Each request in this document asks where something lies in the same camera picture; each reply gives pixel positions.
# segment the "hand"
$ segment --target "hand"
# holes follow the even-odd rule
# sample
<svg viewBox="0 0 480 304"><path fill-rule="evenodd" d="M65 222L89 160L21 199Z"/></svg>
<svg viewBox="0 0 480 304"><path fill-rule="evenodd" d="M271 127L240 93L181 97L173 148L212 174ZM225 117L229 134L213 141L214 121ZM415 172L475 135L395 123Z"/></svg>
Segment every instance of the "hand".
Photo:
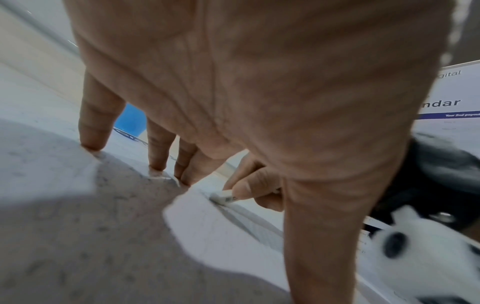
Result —
<svg viewBox="0 0 480 304"><path fill-rule="evenodd" d="M281 176L294 300L351 302L363 218L402 162L453 3L64 1L87 69L82 144L101 149L127 100L153 167L183 139L184 183L248 148Z"/></svg>
<svg viewBox="0 0 480 304"><path fill-rule="evenodd" d="M232 190L239 199L254 198L263 208L283 211L284 203L280 188L280 175L265 166L251 153L245 155L233 175L226 181L224 190Z"/></svg>

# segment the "blue object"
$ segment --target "blue object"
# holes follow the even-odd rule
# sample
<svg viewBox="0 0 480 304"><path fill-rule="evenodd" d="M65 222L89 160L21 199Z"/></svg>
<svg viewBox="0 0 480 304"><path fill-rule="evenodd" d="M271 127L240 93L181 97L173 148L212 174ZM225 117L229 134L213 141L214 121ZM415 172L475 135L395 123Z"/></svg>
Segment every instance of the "blue object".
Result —
<svg viewBox="0 0 480 304"><path fill-rule="evenodd" d="M147 129L147 117L142 110L126 104L125 110L115 122L115 127L138 137Z"/></svg>

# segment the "purple stripe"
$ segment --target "purple stripe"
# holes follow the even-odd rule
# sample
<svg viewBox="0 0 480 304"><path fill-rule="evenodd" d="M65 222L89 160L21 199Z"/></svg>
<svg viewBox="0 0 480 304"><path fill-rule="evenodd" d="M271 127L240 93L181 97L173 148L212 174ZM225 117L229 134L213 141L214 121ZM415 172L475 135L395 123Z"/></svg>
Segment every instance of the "purple stripe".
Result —
<svg viewBox="0 0 480 304"><path fill-rule="evenodd" d="M419 114L417 119L480 118L480 111Z"/></svg>

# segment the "fingernail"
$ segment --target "fingernail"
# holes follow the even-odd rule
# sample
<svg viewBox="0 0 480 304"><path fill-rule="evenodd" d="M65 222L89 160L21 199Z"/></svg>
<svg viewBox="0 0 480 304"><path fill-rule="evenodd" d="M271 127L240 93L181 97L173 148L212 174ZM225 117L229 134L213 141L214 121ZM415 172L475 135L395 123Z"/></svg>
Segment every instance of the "fingernail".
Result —
<svg viewBox="0 0 480 304"><path fill-rule="evenodd" d="M238 199L248 199L252 198L252 190L250 189L250 185L247 182L239 182L233 189L231 193L234 197Z"/></svg>

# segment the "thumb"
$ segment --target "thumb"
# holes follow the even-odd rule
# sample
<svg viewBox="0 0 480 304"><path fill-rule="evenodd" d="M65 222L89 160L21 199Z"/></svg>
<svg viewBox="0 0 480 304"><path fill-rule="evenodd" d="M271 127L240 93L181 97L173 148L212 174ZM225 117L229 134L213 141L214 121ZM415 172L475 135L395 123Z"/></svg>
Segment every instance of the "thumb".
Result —
<svg viewBox="0 0 480 304"><path fill-rule="evenodd" d="M232 188L232 195L239 199L248 199L267 195L278 188L279 174L269 167L264 167L238 181Z"/></svg>

